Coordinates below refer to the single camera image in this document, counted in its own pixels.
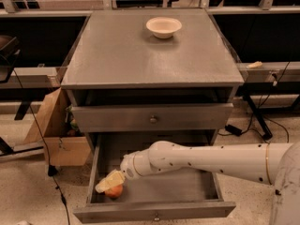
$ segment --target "bowl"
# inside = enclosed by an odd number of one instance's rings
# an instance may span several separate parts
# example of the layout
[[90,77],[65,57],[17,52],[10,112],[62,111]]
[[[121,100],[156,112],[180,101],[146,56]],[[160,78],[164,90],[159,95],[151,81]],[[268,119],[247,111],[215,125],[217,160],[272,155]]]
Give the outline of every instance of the bowl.
[[150,19],[146,27],[153,33],[157,38],[170,38],[173,34],[181,29],[182,24],[173,18],[157,17]]

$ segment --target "drawer handle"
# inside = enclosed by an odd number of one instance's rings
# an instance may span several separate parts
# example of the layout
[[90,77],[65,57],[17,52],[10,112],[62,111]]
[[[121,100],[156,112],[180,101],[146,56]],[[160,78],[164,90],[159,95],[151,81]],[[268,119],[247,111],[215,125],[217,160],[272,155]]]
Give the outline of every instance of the drawer handle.
[[152,116],[150,117],[150,123],[155,124],[155,123],[157,123],[157,122],[158,122],[158,118],[157,118],[156,116],[152,115]]

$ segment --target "closed drawer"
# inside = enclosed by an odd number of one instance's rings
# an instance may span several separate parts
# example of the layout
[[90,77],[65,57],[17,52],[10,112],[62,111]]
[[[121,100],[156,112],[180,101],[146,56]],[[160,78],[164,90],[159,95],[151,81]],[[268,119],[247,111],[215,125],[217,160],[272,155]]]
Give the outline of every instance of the closed drawer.
[[82,132],[224,128],[231,103],[75,107]]
[[95,191],[95,185],[107,173],[120,169],[124,154],[146,149],[159,140],[183,145],[202,144],[201,133],[191,131],[99,135],[87,204],[75,209],[74,215],[82,223],[228,216],[235,203],[223,201],[215,175],[190,168],[126,180],[123,193],[116,200]]

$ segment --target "cabinet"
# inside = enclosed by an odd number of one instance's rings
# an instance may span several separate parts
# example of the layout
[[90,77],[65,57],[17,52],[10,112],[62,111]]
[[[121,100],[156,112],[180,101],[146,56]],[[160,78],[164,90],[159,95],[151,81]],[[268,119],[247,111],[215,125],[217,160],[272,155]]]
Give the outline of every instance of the cabinet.
[[[145,28],[153,17],[183,28],[158,39]],[[124,154],[158,140],[207,145],[232,111],[242,76],[209,16],[201,9],[103,10],[91,15],[62,82],[73,113],[94,149],[85,222],[226,217],[210,172],[181,170],[127,182],[119,199],[95,184],[118,169]]]

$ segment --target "cardboard box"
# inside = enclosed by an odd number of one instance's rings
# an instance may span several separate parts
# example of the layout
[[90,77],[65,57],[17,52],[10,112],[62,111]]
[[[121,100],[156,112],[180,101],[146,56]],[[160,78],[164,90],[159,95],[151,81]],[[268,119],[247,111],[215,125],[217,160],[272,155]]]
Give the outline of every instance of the cardboard box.
[[68,97],[61,88],[45,96],[24,143],[42,143],[45,161],[53,166],[82,166],[91,149],[85,137],[66,137]]

